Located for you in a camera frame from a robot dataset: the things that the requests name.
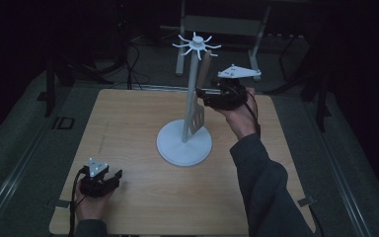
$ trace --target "gray carpet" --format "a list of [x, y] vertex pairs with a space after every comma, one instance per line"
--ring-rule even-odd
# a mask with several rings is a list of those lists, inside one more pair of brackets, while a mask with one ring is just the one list
[[[143, 44], [136, 41], [139, 57], [134, 70], [136, 79], [151, 85], [185, 87], [188, 82], [190, 60], [187, 58], [185, 74], [175, 76], [177, 50], [165, 39], [160, 44]], [[261, 82], [243, 79], [246, 86], [257, 91], [273, 89], [284, 83], [278, 65], [278, 55], [287, 44], [280, 38], [265, 38], [259, 55]], [[298, 39], [284, 55], [287, 74], [299, 65], [307, 49], [307, 43]], [[235, 63], [249, 67], [245, 48], [225, 47], [215, 50], [211, 75]], [[131, 49], [129, 61], [133, 62], [137, 51]], [[124, 88], [127, 71], [122, 69], [107, 79], [115, 81], [114, 88]], [[111, 86], [89, 81], [76, 75], [73, 88], [57, 87], [57, 107], [51, 118], [44, 118], [45, 104], [36, 101], [44, 90], [44, 74], [32, 82], [24, 97], [11, 111], [0, 127], [0, 188], [8, 175], [23, 157], [29, 156], [22, 180], [15, 185], [13, 195], [0, 211], [0, 236], [48, 236], [48, 224], [52, 209], [45, 207], [52, 198], [58, 198], [70, 169], [76, 149], [85, 129], [99, 91]], [[336, 158], [347, 180], [361, 215], [372, 236], [379, 236], [379, 184], [366, 161], [359, 143], [350, 130], [336, 99], [328, 96], [328, 108], [332, 114], [325, 119], [326, 133], [320, 132], [314, 123], [316, 105], [303, 103], [299, 98], [302, 86], [281, 95], [272, 96], [284, 130], [288, 146], [301, 183], [307, 196], [317, 202], [312, 204], [326, 236], [359, 236], [345, 207], [339, 185], [331, 168], [331, 157]], [[70, 130], [51, 129], [55, 117], [75, 118]], [[43, 136], [36, 135], [40, 130]]]

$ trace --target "dark background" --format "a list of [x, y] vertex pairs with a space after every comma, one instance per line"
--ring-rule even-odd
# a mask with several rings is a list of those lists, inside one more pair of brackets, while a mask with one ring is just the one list
[[[261, 6], [257, 1], [237, 11], [225, 1], [213, 10], [212, 2], [188, 10], [261, 18], [252, 8]], [[275, 4], [266, 32], [306, 37], [311, 49], [301, 72], [329, 73], [330, 91], [379, 178], [379, 1], [313, 3]], [[126, 41], [135, 27], [156, 40], [160, 25], [179, 25], [179, 9], [173, 0], [0, 0], [0, 124], [53, 53], [90, 65], [96, 57], [116, 58], [126, 48], [113, 42]]]

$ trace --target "hand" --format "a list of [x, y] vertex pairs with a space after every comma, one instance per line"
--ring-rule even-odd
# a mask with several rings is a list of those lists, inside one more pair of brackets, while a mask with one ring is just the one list
[[[251, 110], [257, 114], [257, 108], [255, 106], [254, 96], [255, 96], [255, 89], [254, 88], [246, 88], [249, 94], [248, 95], [248, 106], [251, 108]], [[227, 123], [229, 123], [230, 128], [232, 128], [233, 132], [236, 134], [238, 139], [242, 139], [243, 137], [250, 135], [252, 133], [256, 133], [256, 124], [257, 122], [252, 117], [251, 113], [249, 113], [248, 109], [245, 105], [242, 105], [241, 107], [237, 108], [233, 111], [223, 111], [223, 110], [216, 110], [216, 112], [222, 114], [224, 117], [226, 117]]]
[[103, 219], [107, 204], [114, 191], [106, 194], [103, 197], [93, 198], [84, 196], [81, 191], [81, 182], [76, 185], [75, 212], [78, 220], [85, 219]]

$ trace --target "wooden tabletop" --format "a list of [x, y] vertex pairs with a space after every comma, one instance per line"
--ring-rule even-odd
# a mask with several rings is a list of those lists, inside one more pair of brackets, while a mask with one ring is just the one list
[[[201, 163], [179, 167], [158, 152], [156, 138], [170, 121], [183, 119], [186, 92], [102, 90], [89, 118], [60, 199], [70, 200], [74, 177], [90, 157], [122, 169], [106, 215], [109, 233], [127, 235], [248, 235], [236, 167], [229, 149], [237, 138], [225, 118], [205, 108], [213, 144]], [[295, 201], [304, 197], [270, 97], [256, 96], [262, 139], [271, 159], [288, 172]], [[299, 207], [313, 231], [308, 207]], [[69, 210], [57, 208], [49, 230], [66, 234]]]

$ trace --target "white circular base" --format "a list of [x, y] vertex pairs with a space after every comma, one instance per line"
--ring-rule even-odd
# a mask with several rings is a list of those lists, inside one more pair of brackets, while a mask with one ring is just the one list
[[182, 142], [184, 120], [174, 120], [166, 124], [158, 134], [157, 145], [159, 153], [165, 160], [178, 166], [191, 166], [207, 158], [211, 151], [210, 133], [203, 126], [187, 142]]

